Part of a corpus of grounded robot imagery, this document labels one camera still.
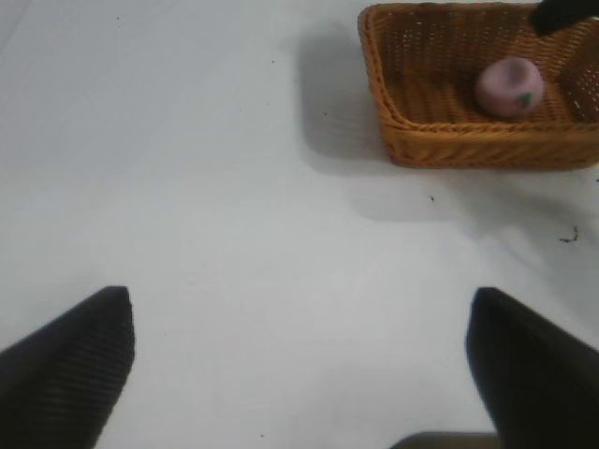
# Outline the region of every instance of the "white surface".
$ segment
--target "white surface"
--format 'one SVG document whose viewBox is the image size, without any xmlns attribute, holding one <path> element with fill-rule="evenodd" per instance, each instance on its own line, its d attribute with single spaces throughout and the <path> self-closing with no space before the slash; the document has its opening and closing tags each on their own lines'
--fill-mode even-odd
<svg viewBox="0 0 599 449">
<path fill-rule="evenodd" d="M 463 349 L 480 285 L 599 343 L 597 170 L 392 166 L 367 3 L 0 7 L 0 341 L 130 288 L 138 356 L 99 448 L 491 429 Z"/>
</svg>

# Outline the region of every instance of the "wicker basket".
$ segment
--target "wicker basket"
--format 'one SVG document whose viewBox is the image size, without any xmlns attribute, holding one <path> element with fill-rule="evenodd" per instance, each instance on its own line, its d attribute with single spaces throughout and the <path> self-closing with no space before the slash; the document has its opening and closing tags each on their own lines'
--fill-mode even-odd
<svg viewBox="0 0 599 449">
<path fill-rule="evenodd" d="M 365 9 L 359 32 L 391 160 L 407 167 L 569 169 L 599 162 L 599 21 L 553 36 L 533 5 L 391 4 Z M 500 122 L 474 99 L 477 75 L 507 56 L 540 68 L 546 97 Z"/>
</svg>

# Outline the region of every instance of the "black object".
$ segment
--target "black object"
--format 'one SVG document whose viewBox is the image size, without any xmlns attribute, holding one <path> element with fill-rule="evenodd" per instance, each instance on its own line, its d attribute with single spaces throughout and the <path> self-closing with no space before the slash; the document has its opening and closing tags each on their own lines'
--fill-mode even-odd
<svg viewBox="0 0 599 449">
<path fill-rule="evenodd" d="M 591 16 L 599 16 L 598 0 L 543 0 L 531 14 L 531 23 L 536 33 L 542 36 Z"/>
<path fill-rule="evenodd" d="M 483 288 L 466 350 L 506 449 L 599 446 L 599 354 L 505 293 Z"/>
<path fill-rule="evenodd" d="M 107 287 L 0 354 L 0 448 L 88 449 L 135 356 L 127 289 Z"/>
</svg>

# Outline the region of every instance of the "dark speck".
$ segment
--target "dark speck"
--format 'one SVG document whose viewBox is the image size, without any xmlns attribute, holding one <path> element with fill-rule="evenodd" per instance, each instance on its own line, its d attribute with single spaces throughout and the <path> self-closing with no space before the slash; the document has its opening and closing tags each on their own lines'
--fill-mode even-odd
<svg viewBox="0 0 599 449">
<path fill-rule="evenodd" d="M 571 239 L 560 239 L 560 241 L 564 242 L 564 243 L 574 243 L 575 241 L 578 240 L 578 226 L 574 226 L 574 235 L 572 236 Z"/>
</svg>

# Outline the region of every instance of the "orange basket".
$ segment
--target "orange basket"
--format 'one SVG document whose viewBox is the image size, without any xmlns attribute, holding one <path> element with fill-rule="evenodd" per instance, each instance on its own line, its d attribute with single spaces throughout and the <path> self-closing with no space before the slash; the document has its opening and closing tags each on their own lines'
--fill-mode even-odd
<svg viewBox="0 0 599 449">
<path fill-rule="evenodd" d="M 391 160 L 406 167 L 571 169 L 599 162 L 599 21 L 537 37 L 534 5 L 368 7 L 359 33 Z M 532 60 L 546 96 L 501 122 L 479 109 L 475 80 L 507 56 Z"/>
</svg>

